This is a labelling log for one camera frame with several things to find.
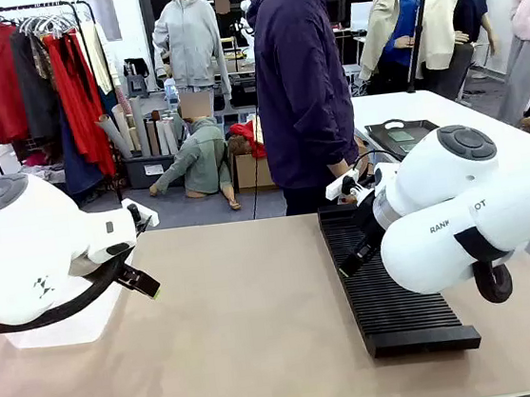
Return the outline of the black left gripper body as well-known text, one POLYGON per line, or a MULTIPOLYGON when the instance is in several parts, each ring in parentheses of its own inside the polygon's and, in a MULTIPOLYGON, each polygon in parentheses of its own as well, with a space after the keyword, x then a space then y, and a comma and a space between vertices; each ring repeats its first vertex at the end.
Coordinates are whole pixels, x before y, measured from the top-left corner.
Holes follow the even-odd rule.
POLYGON ((127 263, 119 267, 116 282, 130 290, 149 288, 147 275, 127 263))

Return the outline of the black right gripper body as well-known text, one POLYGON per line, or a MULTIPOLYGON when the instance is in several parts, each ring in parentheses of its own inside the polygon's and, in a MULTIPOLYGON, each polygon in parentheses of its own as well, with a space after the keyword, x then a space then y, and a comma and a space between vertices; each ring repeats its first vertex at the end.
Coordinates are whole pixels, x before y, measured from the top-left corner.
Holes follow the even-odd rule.
POLYGON ((353 249, 353 255, 361 266, 380 250, 385 228, 383 228, 373 213, 368 213, 363 218, 357 218, 356 226, 363 234, 363 237, 353 249))

